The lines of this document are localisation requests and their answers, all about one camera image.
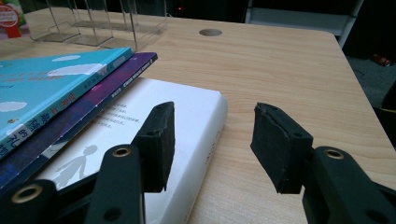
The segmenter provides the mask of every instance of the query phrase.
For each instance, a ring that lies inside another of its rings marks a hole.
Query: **blue book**
[[[0,160],[0,195],[26,181],[46,165],[68,141],[157,59],[154,52],[135,53],[126,63],[49,121],[44,128]]]
[[[120,48],[0,61],[0,159],[132,55]]]

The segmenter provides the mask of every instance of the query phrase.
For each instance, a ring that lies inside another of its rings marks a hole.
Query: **book cover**
[[[120,48],[0,61],[0,159],[132,54]]]
[[[227,101],[218,91],[140,77],[36,178],[62,189],[96,173],[108,149],[130,144],[152,107],[169,101],[175,103],[174,162],[166,191],[145,194],[146,221],[186,223],[227,117]]]
[[[29,34],[20,1],[0,0],[0,40]]]
[[[0,160],[0,191],[26,181],[158,59],[139,52]]]

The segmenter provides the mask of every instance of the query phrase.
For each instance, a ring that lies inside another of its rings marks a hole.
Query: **book spine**
[[[7,134],[7,137],[2,138],[0,141],[0,160],[4,158],[11,150],[20,145],[23,141],[28,139],[33,133],[39,130],[42,126],[57,115],[62,110],[66,109],[73,102],[77,100],[78,97],[87,92],[90,88],[100,82],[103,78],[108,76],[116,68],[121,66],[126,60],[131,58],[133,55],[130,49],[120,49],[120,51],[113,53],[108,57],[108,61],[102,62],[106,66],[99,71],[95,72],[89,78],[86,78],[81,82],[77,80],[68,85],[64,90],[69,91],[59,91],[59,94],[51,96],[45,102],[41,104],[43,108],[37,115],[30,114],[26,115],[29,118],[27,122]],[[57,99],[52,103],[49,103],[50,99]]]
[[[136,53],[130,61],[136,57],[145,58],[145,60],[142,63],[122,65],[114,72],[115,75],[112,74],[99,83],[100,93],[94,92],[96,87],[92,88],[61,113],[58,118],[51,120],[35,136],[27,139],[19,146],[18,150],[0,161],[0,194],[34,175],[109,105],[113,98],[123,92],[131,83],[134,83],[134,80],[158,59],[158,55],[155,53]]]
[[[227,113],[227,101],[219,93],[218,104],[213,110],[213,116],[206,123],[196,149],[192,149],[194,151],[191,156],[192,159],[188,162],[186,170],[175,189],[177,195],[183,195],[184,197],[172,198],[169,206],[166,207],[161,223],[180,223],[180,221],[187,223],[189,220],[188,217],[204,181],[207,167],[221,135]]]

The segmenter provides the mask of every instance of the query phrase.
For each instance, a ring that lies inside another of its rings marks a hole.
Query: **purple book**
[[[49,121],[46,127],[0,160],[0,195],[34,175],[157,59],[158,55],[154,52],[135,53],[116,71]]]

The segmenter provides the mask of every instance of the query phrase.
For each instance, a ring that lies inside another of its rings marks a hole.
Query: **white cloud illustration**
[[[0,103],[0,112],[8,112],[22,109],[27,104],[25,102],[3,102]]]
[[[101,63],[87,63],[75,66],[58,68],[48,72],[50,77],[55,76],[73,76],[73,75],[91,75],[94,72],[103,74],[106,71],[106,65]]]
[[[68,56],[64,56],[61,58],[56,58],[54,60],[52,60],[53,62],[62,62],[62,61],[70,61],[70,60],[75,60],[80,58],[81,56],[79,55],[68,55]]]

